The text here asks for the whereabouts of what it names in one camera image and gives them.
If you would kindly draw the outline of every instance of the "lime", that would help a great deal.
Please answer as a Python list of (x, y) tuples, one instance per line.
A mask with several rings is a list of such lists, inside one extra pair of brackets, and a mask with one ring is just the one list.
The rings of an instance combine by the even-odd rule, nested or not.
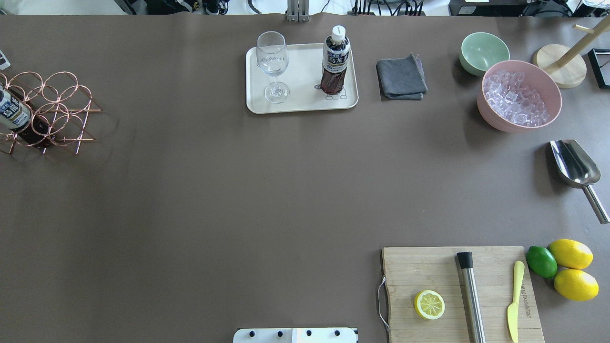
[(594, 277), (578, 269), (564, 269), (553, 282), (559, 294), (570, 300), (587, 301), (595, 298), (600, 287)]
[(415, 312), (422, 318), (438, 319), (445, 313), (445, 301), (437, 292), (421, 291), (415, 296)]
[(557, 274), (555, 257), (544, 247), (531, 246), (525, 254), (525, 260), (532, 272), (543, 278), (552, 278)]
[(548, 245), (557, 264), (572, 269), (585, 269), (593, 261), (593, 253), (586, 245), (571, 239), (558, 239)]

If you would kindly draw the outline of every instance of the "bowl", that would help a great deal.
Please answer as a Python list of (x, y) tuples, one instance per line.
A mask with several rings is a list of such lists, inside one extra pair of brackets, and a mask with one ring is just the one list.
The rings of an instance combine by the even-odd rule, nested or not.
[(506, 44), (487, 32), (475, 32), (464, 38), (459, 61), (470, 74), (483, 76), (494, 64), (511, 58)]
[[(483, 84), (487, 78), (491, 78), (498, 71), (507, 71), (509, 73), (524, 73), (525, 78), (523, 79), (522, 86), (528, 86), (532, 90), (540, 95), (540, 99), (544, 102), (548, 120), (546, 123), (539, 126), (524, 126), (515, 124), (505, 118), (503, 118), (498, 112), (492, 109), (488, 100), (485, 99), (485, 93), (483, 90)], [(553, 79), (542, 69), (537, 66), (523, 61), (518, 60), (507, 60), (496, 63), (483, 75), (481, 86), (479, 88), (478, 95), (476, 97), (476, 105), (479, 108), (479, 112), (483, 119), (494, 128), (504, 132), (528, 132), (535, 129), (543, 128), (544, 126), (552, 123), (559, 112), (561, 111), (562, 99), (559, 87), (553, 81)]]

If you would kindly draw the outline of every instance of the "glass base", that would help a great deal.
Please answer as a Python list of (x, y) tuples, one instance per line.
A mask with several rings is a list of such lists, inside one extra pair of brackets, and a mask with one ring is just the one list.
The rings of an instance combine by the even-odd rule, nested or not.
[(270, 103), (281, 104), (288, 99), (290, 88), (283, 82), (272, 82), (265, 88), (265, 99)]

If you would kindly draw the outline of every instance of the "bottle in wire rack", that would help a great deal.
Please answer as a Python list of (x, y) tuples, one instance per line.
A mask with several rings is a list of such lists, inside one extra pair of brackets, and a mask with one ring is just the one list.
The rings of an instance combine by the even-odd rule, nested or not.
[(324, 68), (320, 87), (326, 94), (337, 94), (343, 89), (347, 62), (350, 57), (350, 40), (345, 36), (345, 27), (337, 25), (326, 37), (322, 55)]
[(17, 132), (24, 141), (37, 148), (46, 148), (51, 144), (48, 138), (38, 133), (49, 132), (49, 125), (38, 117), (32, 119), (32, 111), (4, 89), (2, 84), (0, 84), (0, 123)]

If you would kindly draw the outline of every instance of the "wooden cutting board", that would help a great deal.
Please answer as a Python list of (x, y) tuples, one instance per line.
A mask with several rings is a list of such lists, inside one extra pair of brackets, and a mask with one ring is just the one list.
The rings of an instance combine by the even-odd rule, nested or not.
[[(455, 254), (472, 251), (475, 281), (488, 343), (511, 343), (506, 308), (512, 302), (515, 261), (525, 264), (519, 303), (519, 343), (544, 343), (540, 317), (523, 247), (385, 247), (390, 343), (471, 342), (467, 308)], [(417, 315), (415, 296), (424, 289), (445, 300), (445, 313), (436, 320)]]

